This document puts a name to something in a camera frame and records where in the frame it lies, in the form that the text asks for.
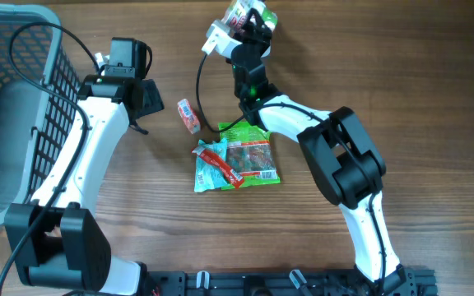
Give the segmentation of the instant noodle cup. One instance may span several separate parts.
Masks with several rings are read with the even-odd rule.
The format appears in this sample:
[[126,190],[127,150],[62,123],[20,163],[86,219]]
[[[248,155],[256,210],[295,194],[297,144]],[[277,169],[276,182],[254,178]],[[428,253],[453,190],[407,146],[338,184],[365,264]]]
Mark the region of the instant noodle cup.
[[225,11],[221,21],[235,32],[242,32],[242,27],[251,10],[258,12],[265,25],[274,31],[277,27],[277,14],[269,10],[263,0],[233,0]]

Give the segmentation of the small red white box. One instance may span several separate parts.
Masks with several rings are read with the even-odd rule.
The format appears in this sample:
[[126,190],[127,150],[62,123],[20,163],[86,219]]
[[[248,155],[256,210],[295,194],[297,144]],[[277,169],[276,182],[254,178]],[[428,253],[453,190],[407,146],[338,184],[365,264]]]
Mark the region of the small red white box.
[[186,128],[195,134],[201,130],[201,123],[195,114],[191,104],[187,99],[182,99],[177,103],[179,116],[182,118]]

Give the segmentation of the green gummy candy bag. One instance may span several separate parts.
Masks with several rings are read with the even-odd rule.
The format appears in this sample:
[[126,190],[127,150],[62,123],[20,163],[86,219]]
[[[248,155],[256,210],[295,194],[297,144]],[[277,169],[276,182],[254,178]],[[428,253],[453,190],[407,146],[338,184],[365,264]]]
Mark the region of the green gummy candy bag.
[[226,163],[244,178],[240,187],[281,182],[270,145],[270,132],[241,121],[221,132],[220,137],[228,144]]

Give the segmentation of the light teal snack packet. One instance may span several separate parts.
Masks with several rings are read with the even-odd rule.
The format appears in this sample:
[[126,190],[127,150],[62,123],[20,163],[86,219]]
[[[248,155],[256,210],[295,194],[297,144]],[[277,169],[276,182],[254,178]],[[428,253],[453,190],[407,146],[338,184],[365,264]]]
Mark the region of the light teal snack packet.
[[[198,147],[203,147],[208,150],[212,150],[217,153],[223,160],[226,160],[226,152],[228,147],[228,141],[221,139],[219,142],[212,142],[207,144],[203,140],[199,140]],[[205,192],[208,190],[219,189],[226,186],[226,181],[223,173],[215,166],[208,164],[202,160],[199,156],[196,158],[196,173],[195,173],[195,192]]]

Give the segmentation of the red snack bar wrapper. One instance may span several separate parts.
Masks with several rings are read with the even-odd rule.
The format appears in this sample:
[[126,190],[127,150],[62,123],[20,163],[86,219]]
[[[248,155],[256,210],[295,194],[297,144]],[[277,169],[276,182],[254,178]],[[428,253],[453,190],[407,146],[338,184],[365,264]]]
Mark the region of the red snack bar wrapper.
[[244,178],[234,171],[216,152],[204,146],[197,146],[192,149],[192,153],[199,156],[207,164],[218,168],[226,181],[235,188],[239,188],[244,184]]

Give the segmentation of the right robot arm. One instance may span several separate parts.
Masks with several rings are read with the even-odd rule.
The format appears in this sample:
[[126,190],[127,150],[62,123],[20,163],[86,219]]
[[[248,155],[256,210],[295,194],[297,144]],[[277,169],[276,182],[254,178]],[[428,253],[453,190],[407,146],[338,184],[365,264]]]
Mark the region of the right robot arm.
[[258,10],[249,9],[236,37],[239,45],[227,60],[243,117],[299,143],[319,191],[346,220],[362,288],[374,295],[393,294],[407,276],[383,217],[383,157],[352,109],[319,113],[296,104],[268,81],[262,55],[272,31]]

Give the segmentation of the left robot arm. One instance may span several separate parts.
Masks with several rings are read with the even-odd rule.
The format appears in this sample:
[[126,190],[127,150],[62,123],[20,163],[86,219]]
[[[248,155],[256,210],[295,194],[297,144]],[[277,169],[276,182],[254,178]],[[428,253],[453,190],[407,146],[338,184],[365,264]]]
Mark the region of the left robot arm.
[[164,108],[153,80],[89,75],[77,115],[48,177],[28,203],[4,218],[12,266],[22,284],[98,295],[138,295],[146,267],[113,256],[95,220],[100,186],[114,150],[137,119]]

